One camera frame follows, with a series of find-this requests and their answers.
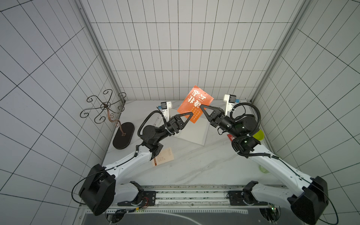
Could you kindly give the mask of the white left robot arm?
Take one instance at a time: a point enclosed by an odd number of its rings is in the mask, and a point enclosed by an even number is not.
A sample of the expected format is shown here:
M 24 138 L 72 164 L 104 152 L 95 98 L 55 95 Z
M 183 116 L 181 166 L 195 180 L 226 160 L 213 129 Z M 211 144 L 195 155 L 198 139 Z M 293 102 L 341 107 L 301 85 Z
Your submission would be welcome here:
M 153 160 L 163 148 L 160 141 L 179 133 L 193 116 L 192 112 L 187 112 L 174 115 L 168 121 L 163 120 L 164 124 L 160 127 L 147 125 L 147 121 L 157 113 L 162 112 L 152 111 L 140 125 L 137 135 L 142 143 L 136 146 L 134 153 L 106 166 L 95 165 L 81 180 L 79 197 L 95 216 L 104 213 L 113 204 L 127 203 L 135 207 L 144 204 L 143 188 L 135 181 L 124 183 L 123 178 Z

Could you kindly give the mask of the white photo album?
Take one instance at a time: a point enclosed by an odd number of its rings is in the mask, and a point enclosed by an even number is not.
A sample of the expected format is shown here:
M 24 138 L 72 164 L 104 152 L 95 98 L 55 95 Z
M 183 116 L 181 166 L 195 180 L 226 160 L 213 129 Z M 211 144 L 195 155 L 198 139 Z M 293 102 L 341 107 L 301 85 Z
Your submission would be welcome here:
M 196 123 L 189 122 L 185 128 L 180 130 L 174 137 L 204 146 L 209 126 L 210 123 L 208 120 L 200 117 Z

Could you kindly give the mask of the red photo card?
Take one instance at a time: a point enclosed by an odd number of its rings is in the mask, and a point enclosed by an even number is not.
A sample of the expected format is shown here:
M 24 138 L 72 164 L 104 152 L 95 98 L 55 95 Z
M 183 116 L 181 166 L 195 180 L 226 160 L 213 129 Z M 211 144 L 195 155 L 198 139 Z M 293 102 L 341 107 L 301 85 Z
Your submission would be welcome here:
M 231 134 L 227 134 L 227 137 L 229 138 L 229 140 L 232 142 L 236 137 L 231 135 Z

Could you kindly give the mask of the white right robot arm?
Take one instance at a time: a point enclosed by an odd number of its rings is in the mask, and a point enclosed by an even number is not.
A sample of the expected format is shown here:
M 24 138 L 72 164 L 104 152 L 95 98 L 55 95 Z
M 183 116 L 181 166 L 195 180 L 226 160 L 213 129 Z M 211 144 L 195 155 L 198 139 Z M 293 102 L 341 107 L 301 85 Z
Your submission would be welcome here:
M 246 205 L 270 203 L 291 210 L 308 225 L 318 222 L 330 203 L 327 182 L 295 169 L 254 138 L 261 124 L 261 113 L 256 106 L 248 102 L 238 103 L 229 115 L 219 107 L 201 105 L 200 108 L 213 127 L 234 137 L 231 145 L 238 155 L 258 163 L 286 186 L 286 189 L 281 189 L 251 181 L 242 191 Z

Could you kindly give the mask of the aluminium mounting rail frame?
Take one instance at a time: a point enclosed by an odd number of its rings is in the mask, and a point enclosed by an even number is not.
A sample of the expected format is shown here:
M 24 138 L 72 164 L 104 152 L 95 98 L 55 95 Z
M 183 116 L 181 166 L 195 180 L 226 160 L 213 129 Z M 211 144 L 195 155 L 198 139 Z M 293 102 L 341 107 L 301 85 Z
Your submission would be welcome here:
M 286 215 L 292 220 L 303 222 L 298 219 L 289 209 L 281 208 L 279 205 L 269 202 L 268 206 L 231 206 L 227 199 L 228 191 L 243 191 L 244 186 L 143 186 L 143 191 L 156 191 L 154 206 L 128 207 L 111 205 L 104 213 L 107 220 L 116 224 L 125 213 L 241 213 L 247 214 L 249 209 L 258 209 L 263 219 L 271 225 L 284 221 Z

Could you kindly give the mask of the cream text photo card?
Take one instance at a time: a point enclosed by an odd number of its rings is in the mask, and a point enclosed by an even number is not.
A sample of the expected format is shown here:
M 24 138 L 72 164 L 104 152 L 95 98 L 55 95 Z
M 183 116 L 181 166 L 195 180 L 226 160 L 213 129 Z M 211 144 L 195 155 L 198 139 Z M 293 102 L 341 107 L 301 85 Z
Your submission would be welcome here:
M 174 160 L 174 155 L 171 148 L 163 149 L 153 160 L 154 167 Z

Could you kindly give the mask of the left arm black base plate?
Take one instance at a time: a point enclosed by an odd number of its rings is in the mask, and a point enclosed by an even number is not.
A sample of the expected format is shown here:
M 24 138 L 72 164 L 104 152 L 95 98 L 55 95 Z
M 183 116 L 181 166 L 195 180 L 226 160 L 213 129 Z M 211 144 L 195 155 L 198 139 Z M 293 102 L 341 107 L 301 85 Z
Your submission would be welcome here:
M 117 203 L 118 206 L 144 207 L 154 206 L 156 200 L 156 191 L 140 192 L 133 201 L 124 201 Z

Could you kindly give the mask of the lime green plastic bowl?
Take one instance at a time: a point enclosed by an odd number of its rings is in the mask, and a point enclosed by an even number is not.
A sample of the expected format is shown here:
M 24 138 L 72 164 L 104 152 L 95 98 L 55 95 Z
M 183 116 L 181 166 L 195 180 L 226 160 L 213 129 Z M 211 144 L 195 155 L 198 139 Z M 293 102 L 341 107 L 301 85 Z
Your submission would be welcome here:
M 265 138 L 264 132 L 260 129 L 257 133 L 253 135 L 253 138 L 256 140 L 262 141 Z

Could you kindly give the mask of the orange photo card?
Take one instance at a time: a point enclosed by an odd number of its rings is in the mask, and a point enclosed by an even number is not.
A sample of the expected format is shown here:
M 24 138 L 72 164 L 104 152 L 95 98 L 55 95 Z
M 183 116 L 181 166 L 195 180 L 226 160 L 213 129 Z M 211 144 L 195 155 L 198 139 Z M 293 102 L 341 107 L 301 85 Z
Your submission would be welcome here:
M 195 85 L 189 94 L 185 97 L 177 112 L 179 114 L 192 112 L 193 116 L 191 117 L 190 121 L 192 123 L 196 123 L 203 114 L 200 106 L 208 106 L 213 100 L 214 98 L 210 94 L 206 93 L 204 90 Z

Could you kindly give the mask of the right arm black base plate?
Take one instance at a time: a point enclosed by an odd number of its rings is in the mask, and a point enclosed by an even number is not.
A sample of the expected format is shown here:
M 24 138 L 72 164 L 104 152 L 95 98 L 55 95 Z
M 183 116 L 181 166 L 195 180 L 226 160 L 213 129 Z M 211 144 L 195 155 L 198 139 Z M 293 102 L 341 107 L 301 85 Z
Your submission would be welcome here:
M 259 202 L 254 197 L 249 197 L 243 191 L 228 191 L 226 195 L 231 206 L 268 206 L 267 202 Z

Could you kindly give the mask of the clear green glass cup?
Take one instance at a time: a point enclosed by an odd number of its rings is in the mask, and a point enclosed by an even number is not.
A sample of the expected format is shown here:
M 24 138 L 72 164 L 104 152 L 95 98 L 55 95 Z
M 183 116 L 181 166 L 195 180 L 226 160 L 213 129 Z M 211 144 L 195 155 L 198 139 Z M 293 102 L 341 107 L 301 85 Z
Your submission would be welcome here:
M 263 166 L 259 165 L 259 170 L 262 172 L 262 173 L 270 173 L 266 168 L 264 168 Z

